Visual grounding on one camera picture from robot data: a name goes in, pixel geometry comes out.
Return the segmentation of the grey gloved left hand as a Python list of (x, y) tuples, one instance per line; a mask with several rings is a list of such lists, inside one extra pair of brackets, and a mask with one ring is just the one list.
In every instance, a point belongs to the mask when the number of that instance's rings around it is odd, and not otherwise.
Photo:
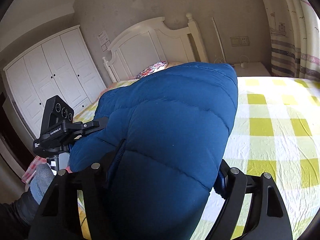
[(30, 192), (37, 204), (41, 203), (53, 179), (54, 174), (47, 163), (37, 165), (35, 176), (30, 183)]

